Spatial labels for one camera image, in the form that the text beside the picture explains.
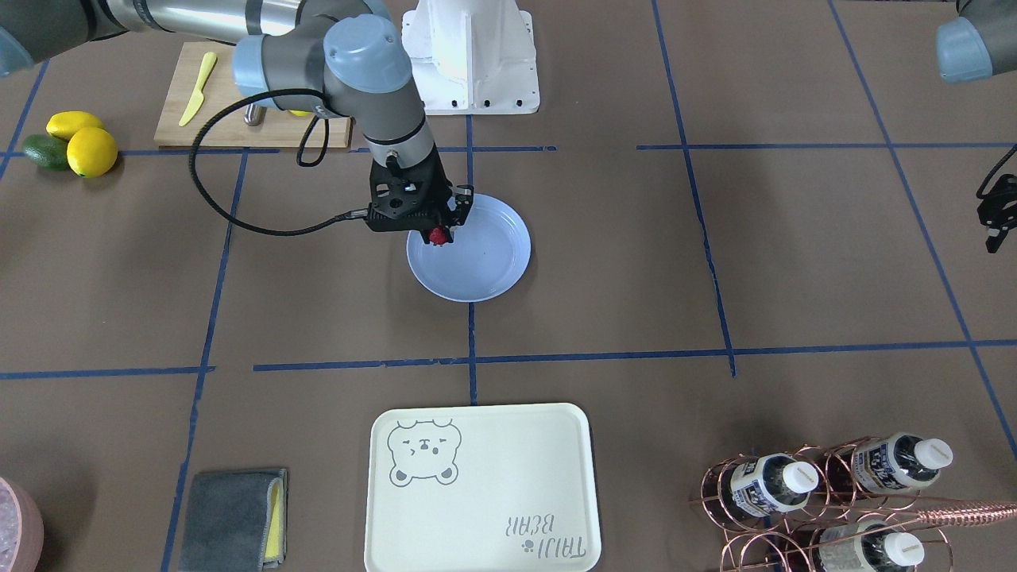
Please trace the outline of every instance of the blue plate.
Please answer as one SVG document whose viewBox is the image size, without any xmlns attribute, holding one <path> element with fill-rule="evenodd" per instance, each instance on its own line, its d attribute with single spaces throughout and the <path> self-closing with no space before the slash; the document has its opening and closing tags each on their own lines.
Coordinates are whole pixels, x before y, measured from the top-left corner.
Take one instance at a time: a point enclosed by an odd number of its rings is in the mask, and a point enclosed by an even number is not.
<svg viewBox="0 0 1017 572">
<path fill-rule="evenodd" d="M 454 302 L 480 302 L 513 287 L 530 264 L 530 232 L 519 213 L 486 194 L 475 194 L 455 242 L 425 244 L 419 232 L 406 240 L 406 258 L 417 280 Z"/>
</svg>

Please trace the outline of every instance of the yellow knife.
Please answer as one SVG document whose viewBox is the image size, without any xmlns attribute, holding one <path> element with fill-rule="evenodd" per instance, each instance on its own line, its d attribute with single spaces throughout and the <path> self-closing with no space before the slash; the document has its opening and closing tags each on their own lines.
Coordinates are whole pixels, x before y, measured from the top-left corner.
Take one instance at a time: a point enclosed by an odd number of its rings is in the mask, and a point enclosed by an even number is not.
<svg viewBox="0 0 1017 572">
<path fill-rule="evenodd" d="M 183 127 L 191 119 L 194 118 L 194 114 L 197 110 L 201 108 L 201 104 L 204 103 L 204 94 L 201 90 L 204 89 L 204 84 L 208 81 L 208 75 L 212 74 L 212 68 L 216 67 L 216 62 L 219 57 L 216 56 L 216 52 L 205 52 L 204 56 L 201 57 L 201 68 L 197 72 L 197 81 L 194 82 L 194 91 L 191 92 L 191 99 L 187 102 L 187 109 L 184 110 L 183 117 L 180 118 L 179 125 Z"/>
</svg>

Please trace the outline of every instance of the folded cloth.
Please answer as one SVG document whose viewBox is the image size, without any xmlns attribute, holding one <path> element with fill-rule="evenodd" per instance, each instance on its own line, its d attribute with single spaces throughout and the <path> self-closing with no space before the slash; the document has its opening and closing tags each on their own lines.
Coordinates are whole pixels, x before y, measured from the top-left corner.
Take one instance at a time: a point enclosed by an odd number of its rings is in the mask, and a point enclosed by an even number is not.
<svg viewBox="0 0 1017 572">
<path fill-rule="evenodd" d="M 285 468 L 194 475 L 180 572 L 260 572 L 286 558 Z"/>
</svg>

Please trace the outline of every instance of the bear face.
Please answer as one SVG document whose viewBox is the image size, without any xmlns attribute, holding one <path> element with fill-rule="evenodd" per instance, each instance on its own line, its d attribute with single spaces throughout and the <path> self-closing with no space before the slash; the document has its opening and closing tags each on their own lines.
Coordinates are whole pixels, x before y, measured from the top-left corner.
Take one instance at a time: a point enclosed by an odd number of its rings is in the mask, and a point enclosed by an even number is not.
<svg viewBox="0 0 1017 572">
<path fill-rule="evenodd" d="M 459 476 L 456 451 L 463 443 L 459 427 L 447 421 L 399 421 L 388 434 L 388 450 L 394 465 L 388 478 L 396 487 L 406 487 L 414 478 L 434 478 L 451 484 Z"/>
</svg>

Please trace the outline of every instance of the light blue joint cap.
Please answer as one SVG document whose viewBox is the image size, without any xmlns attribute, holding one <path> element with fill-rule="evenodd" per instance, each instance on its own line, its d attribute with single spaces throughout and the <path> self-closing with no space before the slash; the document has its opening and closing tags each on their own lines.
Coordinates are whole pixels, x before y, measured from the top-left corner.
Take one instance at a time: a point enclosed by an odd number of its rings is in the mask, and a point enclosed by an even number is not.
<svg viewBox="0 0 1017 572">
<path fill-rule="evenodd" d="M 390 94 L 413 78 L 413 64 L 392 21 L 361 14 L 324 35 L 324 61 L 340 81 L 368 94 Z"/>
<path fill-rule="evenodd" d="M 371 12 L 392 21 L 392 12 L 388 11 L 388 7 L 384 5 L 384 2 L 381 0 L 363 0 L 363 2 L 367 4 Z"/>
<path fill-rule="evenodd" d="M 960 83 L 993 76 L 993 59 L 985 42 L 970 20 L 957 18 L 936 32 L 936 56 L 940 74 L 947 83 Z"/>
<path fill-rule="evenodd" d="M 268 81 L 264 78 L 264 64 L 261 62 L 261 45 L 264 36 L 248 36 L 237 42 L 233 50 L 233 80 L 245 98 L 268 91 Z M 279 109 L 270 98 L 255 105 Z"/>
<path fill-rule="evenodd" d="M 13 36 L 0 25 L 0 77 L 36 65 L 32 55 Z"/>
</svg>

